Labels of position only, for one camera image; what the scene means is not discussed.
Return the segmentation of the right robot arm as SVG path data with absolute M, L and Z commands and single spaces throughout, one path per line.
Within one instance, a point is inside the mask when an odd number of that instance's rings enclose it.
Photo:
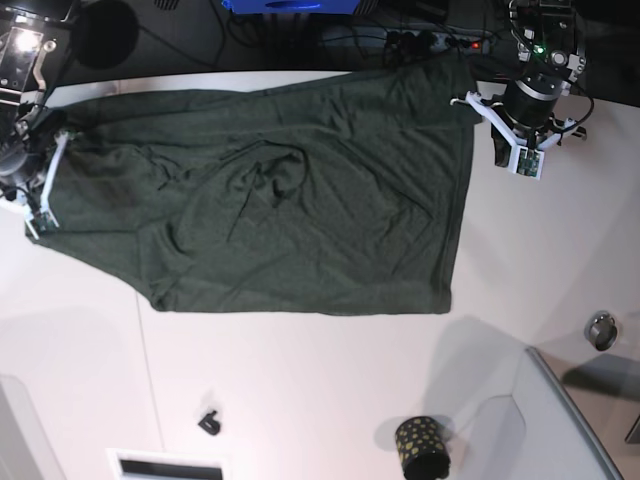
M 49 27 L 69 27 L 77 1 L 1 3 L 1 197 L 24 209 L 25 221 L 52 221 L 53 181 L 68 136 L 63 115 L 46 111 L 55 83 L 43 74 L 58 49 Z

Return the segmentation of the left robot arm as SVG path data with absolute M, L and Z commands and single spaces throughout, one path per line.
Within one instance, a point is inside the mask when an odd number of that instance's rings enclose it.
M 584 91 L 578 78 L 586 69 L 586 50 L 571 1 L 511 1 L 507 13 L 523 70 L 501 95 L 485 99 L 469 91 L 450 103 L 469 106 L 489 121 L 496 166 L 538 180 L 549 149 L 567 136 L 587 137 L 583 124 L 593 114 L 593 99 L 578 120 L 554 113 L 561 97 Z

